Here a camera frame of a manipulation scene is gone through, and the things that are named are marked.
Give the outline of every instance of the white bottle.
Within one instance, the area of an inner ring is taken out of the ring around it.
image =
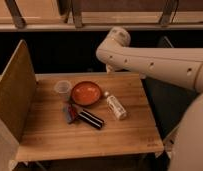
[[[110,95],[108,91],[104,92],[104,96],[107,98],[107,104],[114,112],[118,120],[122,120],[127,116],[127,112],[118,99],[114,95]]]

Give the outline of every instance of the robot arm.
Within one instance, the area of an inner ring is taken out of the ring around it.
[[[203,48],[131,48],[129,33],[114,27],[96,51],[100,61],[203,92]]]
[[[115,27],[96,55],[113,67],[203,92],[203,48],[129,48],[129,43],[129,33]],[[184,170],[203,170],[203,93],[184,114],[172,151],[169,171]]]

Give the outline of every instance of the orange bowl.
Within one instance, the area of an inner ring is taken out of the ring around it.
[[[72,100],[81,106],[87,106],[97,102],[101,95],[101,88],[91,81],[82,81],[76,84],[71,92]]]

